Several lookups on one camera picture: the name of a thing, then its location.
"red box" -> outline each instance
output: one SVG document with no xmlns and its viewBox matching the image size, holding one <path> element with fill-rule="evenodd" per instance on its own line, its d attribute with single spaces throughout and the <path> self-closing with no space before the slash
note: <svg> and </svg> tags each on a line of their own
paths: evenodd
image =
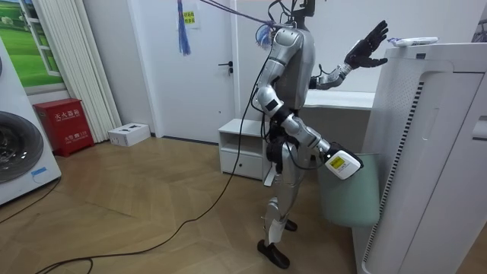
<svg viewBox="0 0 487 274">
<path fill-rule="evenodd" d="M 81 100 L 64 99 L 33 106 L 55 155 L 68 157 L 74 151 L 94 145 Z"/>
</svg>

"white box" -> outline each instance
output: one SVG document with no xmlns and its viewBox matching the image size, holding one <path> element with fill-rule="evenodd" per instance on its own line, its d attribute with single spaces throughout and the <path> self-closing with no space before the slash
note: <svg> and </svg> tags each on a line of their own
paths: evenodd
<svg viewBox="0 0 487 274">
<path fill-rule="evenodd" d="M 148 125 L 130 123 L 108 132 L 110 142 L 114 145 L 132 146 L 151 137 Z"/>
</svg>

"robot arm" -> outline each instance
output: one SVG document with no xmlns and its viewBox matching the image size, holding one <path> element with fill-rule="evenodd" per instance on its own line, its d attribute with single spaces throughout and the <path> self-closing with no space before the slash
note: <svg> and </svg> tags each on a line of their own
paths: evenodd
<svg viewBox="0 0 487 274">
<path fill-rule="evenodd" d="M 257 100 L 264 113 L 277 121 L 286 133 L 307 146 L 325 165 L 344 180 L 363 167 L 360 159 L 336 143 L 328 143 L 314 129 L 306 126 L 277 97 L 274 83 L 282 76 L 286 65 L 302 47 L 303 37 L 291 28 L 282 28 L 275 35 L 274 44 L 260 76 Z"/>
<path fill-rule="evenodd" d="M 339 65 L 327 75 L 312 77 L 310 80 L 310 89 L 326 91 L 330 88 L 338 87 L 351 71 L 352 67 L 350 65 L 346 63 Z"/>
<path fill-rule="evenodd" d="M 387 62 L 386 58 L 372 59 L 371 54 L 386 39 L 386 21 L 380 22 L 363 40 L 359 40 L 345 57 L 343 65 L 339 65 L 329 74 L 320 77 L 312 77 L 310 89 L 328 90 L 340 86 L 345 77 L 354 69 L 374 68 Z"/>
</svg>

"blue tassel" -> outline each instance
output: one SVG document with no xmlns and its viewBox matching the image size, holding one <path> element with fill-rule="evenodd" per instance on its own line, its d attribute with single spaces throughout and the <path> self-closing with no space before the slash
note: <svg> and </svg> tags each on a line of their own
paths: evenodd
<svg viewBox="0 0 487 274">
<path fill-rule="evenodd" d="M 268 50 L 272 45 L 272 28 L 269 25 L 262 25 L 257 30 L 256 42 L 264 50 Z"/>
<path fill-rule="evenodd" d="M 184 24 L 183 16 L 183 0 L 177 0 L 177 13 L 179 15 L 179 35 L 180 35 L 180 53 L 184 56 L 191 54 L 189 47 L 188 35 L 186 34 L 186 25 Z"/>
</svg>

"green landscape picture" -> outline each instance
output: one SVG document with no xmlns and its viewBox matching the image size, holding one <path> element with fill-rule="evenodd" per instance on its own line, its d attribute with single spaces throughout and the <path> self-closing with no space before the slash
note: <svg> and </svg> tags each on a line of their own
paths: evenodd
<svg viewBox="0 0 487 274">
<path fill-rule="evenodd" d="M 25 0 L 25 2 L 32 8 L 30 9 L 31 17 L 36 17 L 32 1 Z M 39 34 L 41 44 L 47 46 L 42 27 L 36 24 L 34 27 Z M 32 33 L 22 16 L 18 0 L 0 0 L 0 37 L 25 88 L 62 83 L 61 77 L 51 76 L 47 73 Z M 46 54 L 52 70 L 58 71 L 53 54 L 50 51 Z"/>
</svg>

